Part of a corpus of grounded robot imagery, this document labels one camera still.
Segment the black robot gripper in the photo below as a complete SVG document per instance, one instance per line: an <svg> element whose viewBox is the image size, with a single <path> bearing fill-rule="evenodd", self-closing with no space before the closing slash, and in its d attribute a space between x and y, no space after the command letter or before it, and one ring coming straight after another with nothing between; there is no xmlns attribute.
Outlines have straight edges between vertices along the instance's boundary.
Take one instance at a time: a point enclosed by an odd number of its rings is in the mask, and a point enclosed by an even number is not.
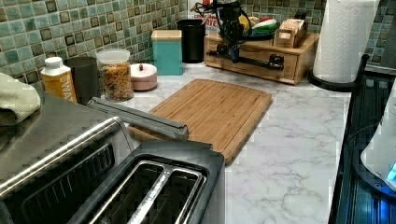
<svg viewBox="0 0 396 224"><path fill-rule="evenodd" d="M219 35L227 46L233 62L239 61L239 40L243 33L239 17L241 4L237 0L220 0L216 3Z"/></svg>

